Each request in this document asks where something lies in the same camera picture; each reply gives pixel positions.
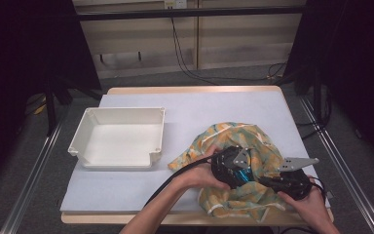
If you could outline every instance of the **yellow floral cloth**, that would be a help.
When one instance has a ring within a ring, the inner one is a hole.
[[[248,148],[251,170],[255,180],[260,176],[278,176],[277,168],[282,162],[281,154],[269,137],[256,125],[243,123],[219,123],[210,126],[198,135],[191,146],[175,158],[168,167],[174,172],[203,155],[211,145],[224,149],[239,145]],[[216,217],[252,217],[264,220],[270,207],[284,210],[284,202],[277,194],[256,181],[225,191],[218,188],[203,188],[199,195],[200,206]]]

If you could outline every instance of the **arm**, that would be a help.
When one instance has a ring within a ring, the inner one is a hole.
[[[339,234],[338,229],[330,219],[318,188],[312,187],[309,195],[300,201],[293,200],[293,198],[283,192],[279,192],[278,195],[288,205],[292,206],[303,220],[311,225],[318,233]]]
[[[212,146],[202,157],[213,154],[215,149],[215,146]],[[124,227],[121,233],[155,233],[167,213],[189,188],[207,186],[230,189],[228,184],[220,182],[213,176],[209,164],[201,164],[174,178]]]

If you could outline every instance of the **white plastic tray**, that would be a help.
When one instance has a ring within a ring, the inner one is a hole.
[[[165,109],[88,108],[68,152],[86,168],[150,168],[161,157]]]

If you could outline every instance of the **patterned fabric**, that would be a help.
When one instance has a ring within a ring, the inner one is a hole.
[[[205,154],[211,145],[224,149],[239,145],[250,149],[251,170],[254,178],[278,176],[277,168],[282,162],[281,154],[269,137],[255,125],[243,123],[220,123],[209,127],[198,135],[191,146],[175,158],[168,167],[174,172]],[[218,188],[203,188],[199,196],[200,206],[216,217],[243,216],[263,221],[270,207],[284,210],[284,202],[272,190],[258,182],[225,191]]]

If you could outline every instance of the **hand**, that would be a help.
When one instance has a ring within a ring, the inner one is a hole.
[[[214,154],[216,150],[217,147],[212,145],[203,156],[196,158],[196,161]],[[216,187],[230,190],[230,186],[227,183],[221,182],[214,177],[211,166],[208,163],[200,164],[182,175],[179,175],[174,180],[176,179],[181,180],[182,183],[188,187]]]
[[[292,206],[303,220],[311,225],[317,232],[339,233],[330,219],[327,208],[323,203],[323,197],[317,187],[313,186],[309,195],[299,201],[293,200],[293,198],[284,192],[278,192],[278,195],[288,205]]]

